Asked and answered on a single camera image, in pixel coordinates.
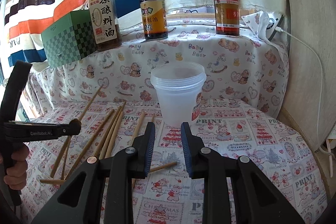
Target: wooden chopstick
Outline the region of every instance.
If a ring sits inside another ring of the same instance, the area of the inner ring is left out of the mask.
[[[92,97],[92,99],[88,102],[87,106],[85,107],[85,109],[83,110],[82,114],[78,117],[78,120],[81,122],[85,113],[87,112],[87,110],[89,109],[90,105],[92,104],[92,102],[94,101],[94,99],[97,97],[98,93],[100,92],[102,86],[98,88],[97,92],[95,93],[95,95]],[[61,159],[63,157],[64,151],[66,149],[68,149],[67,147],[70,146],[70,141],[71,141],[71,136],[67,137],[67,140],[65,141],[65,143],[63,144],[61,150],[59,151],[59,154],[56,158],[56,161],[54,163],[54,167],[50,173],[50,177],[54,178],[55,173],[57,171],[57,168],[59,166],[59,163],[61,162]]]
[[[99,156],[99,153],[100,153],[100,151],[101,151],[101,149],[102,149],[102,147],[103,147],[103,145],[104,145],[104,143],[105,143],[105,141],[106,141],[106,139],[107,139],[107,136],[109,135],[109,132],[110,132],[110,130],[111,130],[113,124],[114,124],[114,121],[115,121],[115,120],[118,118],[118,116],[119,116],[120,109],[121,109],[121,106],[119,106],[118,109],[117,109],[117,111],[114,113],[113,118],[112,118],[112,120],[111,120],[111,122],[110,122],[110,125],[109,125],[108,128],[105,130],[104,135],[102,136],[102,138],[101,138],[101,140],[100,140],[100,142],[99,142],[99,144],[98,144],[98,146],[97,146],[97,148],[96,148],[96,150],[95,150],[93,156],[95,156],[95,157],[98,157],[98,156]]]
[[[62,185],[65,183],[65,180],[60,180],[60,179],[40,179],[41,183],[45,184],[52,184],[52,185]]]
[[[172,166],[175,166],[175,165],[177,165],[177,162],[173,161],[173,162],[168,163],[168,164],[164,164],[164,165],[161,165],[161,166],[157,166],[157,167],[151,168],[149,170],[149,173],[153,173],[155,171],[166,169],[166,168],[169,168],[169,167],[172,167]],[[132,179],[132,189],[134,188],[134,185],[135,185],[135,179]]]
[[[109,158],[111,157],[111,153],[112,153],[112,150],[113,150],[113,147],[114,147],[114,143],[116,141],[116,137],[118,135],[118,131],[119,131],[119,127],[121,125],[121,122],[123,120],[123,117],[124,117],[124,112],[122,111],[118,117],[118,121],[115,125],[115,128],[113,130],[113,134],[111,136],[111,140],[110,140],[110,143],[109,143],[109,146],[106,150],[106,155],[105,155],[105,158]]]
[[[177,165],[177,162],[176,161],[173,161],[173,162],[170,162],[168,164],[164,164],[164,165],[161,165],[161,166],[157,166],[157,167],[154,167],[154,168],[151,168],[149,170],[150,173],[153,173],[155,171],[159,171],[159,170],[162,170],[162,169],[166,169],[166,168],[169,168],[169,167],[172,167],[172,166],[175,166]]]
[[[96,131],[94,132],[94,134],[91,136],[91,138],[89,139],[89,141],[86,143],[86,145],[84,146],[82,152],[79,154],[79,156],[77,157],[75,163],[72,165],[69,173],[67,174],[66,179],[68,179],[68,177],[72,174],[72,172],[74,171],[74,169],[77,167],[77,165],[80,163],[81,159],[85,156],[86,152],[89,150],[89,148],[91,147],[92,143],[95,141],[95,139],[97,138],[98,134],[100,133],[100,131],[103,129],[103,127],[105,126],[105,124],[107,123],[107,121],[109,120],[109,118],[111,117],[111,115],[114,113],[114,109],[112,109],[107,116],[104,118],[104,120],[102,121],[102,123],[98,126],[98,128],[96,129]]]
[[[140,117],[139,117],[139,120],[138,120],[138,122],[137,122],[137,124],[136,124],[136,128],[135,128],[134,133],[133,133],[133,135],[132,135],[132,139],[131,139],[130,142],[129,142],[129,145],[130,145],[130,146],[132,146],[132,144],[133,144],[133,142],[134,142],[134,139],[135,139],[136,137],[138,137],[139,132],[140,132],[141,127],[142,127],[143,119],[145,119],[145,116],[146,116],[146,112],[144,112],[144,111],[141,112],[141,115],[140,115]]]
[[[105,142],[104,142],[104,146],[103,146],[103,148],[102,148],[102,150],[101,150],[101,152],[100,152],[100,155],[99,155],[99,159],[100,159],[100,160],[102,160],[102,159],[105,158],[107,149],[108,149],[109,144],[110,144],[110,140],[111,140],[112,134],[113,134],[114,129],[115,129],[116,125],[117,125],[117,122],[118,122],[118,119],[119,119],[119,117],[120,117],[120,114],[121,114],[121,112],[119,112],[117,118],[116,118],[116,119],[114,120],[114,122],[113,122],[112,127],[110,128],[109,134],[107,135],[107,138],[106,138],[106,140],[105,140]]]
[[[149,172],[152,173],[152,172],[159,171],[159,170],[162,170],[162,169],[165,169],[165,168],[169,168],[169,167],[172,167],[172,166],[175,166],[175,165],[177,165],[177,162],[171,162],[171,163],[168,163],[168,164],[165,164],[165,165],[161,165],[161,166],[158,166],[158,167],[151,168],[151,170]],[[46,183],[46,184],[52,184],[52,185],[62,185],[63,183],[66,182],[66,180],[40,179],[40,182],[41,183]]]
[[[54,167],[53,167],[53,169],[52,169],[52,171],[50,173],[50,177],[54,178],[55,173],[56,173],[57,168],[58,168],[58,165],[61,162],[61,159],[62,159],[62,157],[64,155],[64,152],[65,152],[66,148],[68,147],[68,143],[70,143],[70,140],[71,140],[71,137],[68,136],[67,139],[65,140],[65,142],[64,142],[61,150],[59,151],[59,154],[58,154],[58,156],[56,158],[56,161],[54,163]]]
[[[67,162],[67,158],[68,158],[69,147],[70,147],[70,145],[68,145],[68,146],[67,146],[67,149],[65,150],[64,162],[63,162],[63,168],[62,168],[62,175],[61,175],[61,180],[64,179],[65,164],[66,164],[66,162]]]
[[[82,114],[77,118],[77,120],[81,121],[85,115],[85,113],[87,112],[87,110],[89,109],[90,105],[93,103],[93,101],[95,100],[95,98],[97,97],[98,93],[100,92],[101,88],[103,87],[103,85],[101,85],[97,92],[95,93],[95,95],[91,98],[91,100],[88,102],[87,106],[85,107],[85,109],[83,110]]]

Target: checkered pattern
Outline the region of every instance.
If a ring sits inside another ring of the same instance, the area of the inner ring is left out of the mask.
[[[78,61],[97,50],[91,22],[71,26],[44,44],[50,68]]]

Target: metal screw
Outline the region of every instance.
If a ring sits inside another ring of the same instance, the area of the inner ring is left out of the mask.
[[[209,147],[203,147],[201,148],[201,152],[203,154],[209,154],[211,152],[211,149]]]
[[[249,157],[246,157],[246,156],[241,156],[239,159],[240,159],[241,162],[243,162],[245,164],[250,161]]]
[[[135,152],[135,148],[130,146],[127,147],[125,151],[127,154],[133,154]]]
[[[94,156],[91,156],[91,157],[89,157],[86,161],[87,161],[89,164],[94,164],[94,163],[97,161],[97,158],[94,157]]]

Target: white cloth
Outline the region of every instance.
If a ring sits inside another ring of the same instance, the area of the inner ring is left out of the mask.
[[[241,36],[216,35],[214,20],[168,22],[169,38],[145,42],[142,25],[122,31],[123,45],[60,68],[30,76],[27,97],[40,114],[64,101],[157,100],[150,72],[167,62],[204,66],[204,99],[237,98],[277,117],[288,80],[288,56],[281,43],[264,42],[251,30]]]

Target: green box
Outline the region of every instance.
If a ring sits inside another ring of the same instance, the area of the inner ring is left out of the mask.
[[[68,13],[41,36],[50,68],[81,60],[97,50],[89,10]]]

